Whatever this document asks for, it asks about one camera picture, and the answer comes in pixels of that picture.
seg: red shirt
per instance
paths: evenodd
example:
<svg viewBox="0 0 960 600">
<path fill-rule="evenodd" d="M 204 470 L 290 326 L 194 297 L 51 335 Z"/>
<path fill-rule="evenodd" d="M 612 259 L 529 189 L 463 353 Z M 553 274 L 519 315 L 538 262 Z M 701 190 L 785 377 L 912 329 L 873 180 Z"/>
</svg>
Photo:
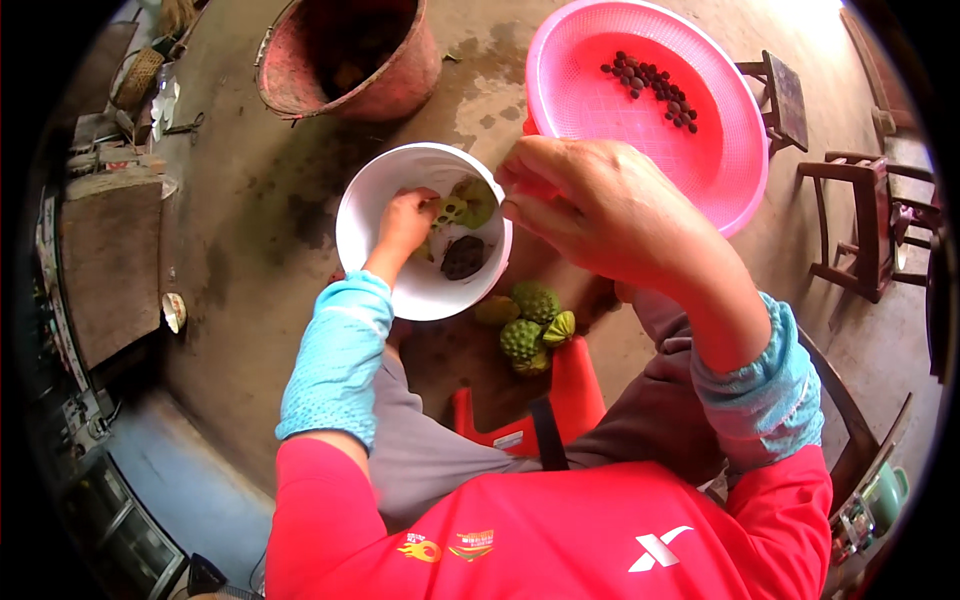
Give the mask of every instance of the red shirt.
<svg viewBox="0 0 960 600">
<path fill-rule="evenodd" d="M 832 499 L 820 447 L 748 472 L 718 507 L 656 463 L 488 474 L 387 536 L 340 450 L 276 456 L 267 596 L 818 598 Z"/>
</svg>

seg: person's left hand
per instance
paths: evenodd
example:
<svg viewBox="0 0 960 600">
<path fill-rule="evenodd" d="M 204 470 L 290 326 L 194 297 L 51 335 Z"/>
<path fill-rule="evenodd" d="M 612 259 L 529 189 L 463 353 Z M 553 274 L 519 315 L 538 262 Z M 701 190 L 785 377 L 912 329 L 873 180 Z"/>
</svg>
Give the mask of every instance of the person's left hand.
<svg viewBox="0 0 960 600">
<path fill-rule="evenodd" d="M 440 214 L 438 198 L 440 194 L 428 187 L 397 191 L 380 217 L 379 246 L 406 260 L 426 239 L 430 224 Z"/>
</svg>

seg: red plastic stool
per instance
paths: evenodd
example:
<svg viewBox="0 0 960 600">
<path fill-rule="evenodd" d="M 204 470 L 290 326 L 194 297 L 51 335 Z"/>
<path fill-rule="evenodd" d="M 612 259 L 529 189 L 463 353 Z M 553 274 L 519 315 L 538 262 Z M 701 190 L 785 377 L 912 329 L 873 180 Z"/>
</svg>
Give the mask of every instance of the red plastic stool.
<svg viewBox="0 0 960 600">
<path fill-rule="evenodd" d="M 454 430 L 478 444 L 506 450 L 517 456 L 540 456 L 533 417 L 525 417 L 490 433 L 473 428 L 470 388 L 453 395 Z M 607 413 L 587 349 L 587 340 L 575 335 L 553 352 L 550 405 L 564 445 L 596 426 Z"/>
</svg>

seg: pink colander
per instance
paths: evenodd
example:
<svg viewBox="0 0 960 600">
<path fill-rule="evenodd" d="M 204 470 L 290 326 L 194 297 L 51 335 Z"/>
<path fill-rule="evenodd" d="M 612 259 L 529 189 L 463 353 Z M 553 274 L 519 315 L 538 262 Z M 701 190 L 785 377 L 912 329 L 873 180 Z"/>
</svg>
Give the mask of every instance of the pink colander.
<svg viewBox="0 0 960 600">
<path fill-rule="evenodd" d="M 667 121 L 652 89 L 634 100 L 600 70 L 618 50 L 670 72 L 697 110 L 696 133 Z M 639 0 L 573 2 L 534 35 L 526 84 L 524 132 L 631 144 L 726 237 L 753 216 L 767 183 L 763 120 L 736 66 L 689 21 Z"/>
</svg>

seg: white x logo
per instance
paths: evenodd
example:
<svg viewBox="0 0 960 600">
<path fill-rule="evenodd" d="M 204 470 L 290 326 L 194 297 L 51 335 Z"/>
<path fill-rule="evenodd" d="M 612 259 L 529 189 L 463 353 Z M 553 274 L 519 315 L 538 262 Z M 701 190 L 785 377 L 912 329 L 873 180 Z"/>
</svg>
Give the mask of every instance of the white x logo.
<svg viewBox="0 0 960 600">
<path fill-rule="evenodd" d="M 636 559 L 636 562 L 633 566 L 630 567 L 628 573 L 636 573 L 638 571 L 649 571 L 654 567 L 654 563 L 660 563 L 663 566 L 670 566 L 680 562 L 680 559 L 677 558 L 673 552 L 670 552 L 670 549 L 666 547 L 666 544 L 673 541 L 681 532 L 689 529 L 693 531 L 692 527 L 687 527 L 686 525 L 681 525 L 676 529 L 671 529 L 666 532 L 658 539 L 657 536 L 653 534 L 647 534 L 645 536 L 639 536 L 636 538 L 640 542 L 646 552 L 643 553 L 643 556 Z"/>
</svg>

